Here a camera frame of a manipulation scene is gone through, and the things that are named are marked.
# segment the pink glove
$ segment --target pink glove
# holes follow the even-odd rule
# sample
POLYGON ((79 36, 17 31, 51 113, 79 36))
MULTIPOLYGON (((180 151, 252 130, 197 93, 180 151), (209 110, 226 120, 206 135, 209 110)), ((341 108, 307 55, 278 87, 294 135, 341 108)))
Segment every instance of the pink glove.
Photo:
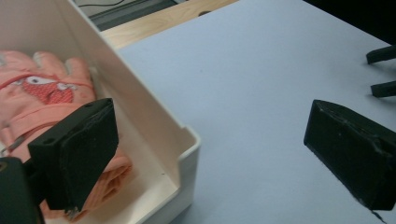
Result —
MULTIPOLYGON (((0 141, 9 156, 30 158, 27 144, 81 105, 95 100, 88 66, 78 58, 65 66, 53 54, 35 53, 33 60, 17 51, 0 51, 0 141)), ((82 212, 82 218, 117 193, 132 163, 117 149, 99 177, 82 212)), ((45 218, 65 216, 40 204, 45 218)))

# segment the cartoon print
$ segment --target cartoon print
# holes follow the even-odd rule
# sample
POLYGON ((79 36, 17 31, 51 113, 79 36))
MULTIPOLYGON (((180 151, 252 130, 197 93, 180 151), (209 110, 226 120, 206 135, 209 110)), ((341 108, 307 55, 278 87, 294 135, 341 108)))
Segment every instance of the cartoon print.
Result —
POLYGON ((13 84, 22 85, 27 93, 37 97, 45 105, 72 103, 73 91, 77 89, 76 85, 43 77, 27 77, 13 84))

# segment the white plastic bin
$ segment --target white plastic bin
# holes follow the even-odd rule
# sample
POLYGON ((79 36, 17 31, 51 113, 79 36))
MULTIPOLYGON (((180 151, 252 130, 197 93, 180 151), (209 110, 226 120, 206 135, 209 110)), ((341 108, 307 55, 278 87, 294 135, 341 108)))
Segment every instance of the white plastic bin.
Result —
POLYGON ((0 1, 0 49, 82 57, 98 98, 114 100, 120 147, 134 163, 133 175, 79 223, 168 223, 191 204, 199 137, 163 108, 72 1, 0 1))

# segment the table surface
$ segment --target table surface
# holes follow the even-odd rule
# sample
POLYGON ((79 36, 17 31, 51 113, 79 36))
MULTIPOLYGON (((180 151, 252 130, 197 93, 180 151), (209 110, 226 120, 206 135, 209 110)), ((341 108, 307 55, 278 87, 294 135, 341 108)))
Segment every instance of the table surface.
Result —
POLYGON ((240 0, 121 49, 203 139, 194 203, 173 223, 381 223, 303 139, 314 99, 396 130, 396 99, 370 92, 396 63, 365 62, 386 45, 303 1, 240 0))

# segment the black cable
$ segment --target black cable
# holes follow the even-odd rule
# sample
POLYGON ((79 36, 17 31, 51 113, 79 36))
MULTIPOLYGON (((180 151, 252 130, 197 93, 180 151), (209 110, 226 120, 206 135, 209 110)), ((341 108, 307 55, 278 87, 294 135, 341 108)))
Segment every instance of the black cable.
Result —
POLYGON ((114 4, 103 4, 103 5, 101 5, 101 4, 86 4, 86 5, 81 5, 81 6, 78 6, 78 7, 114 7, 116 5, 121 4, 124 1, 125 0, 120 0, 119 2, 114 3, 114 4))

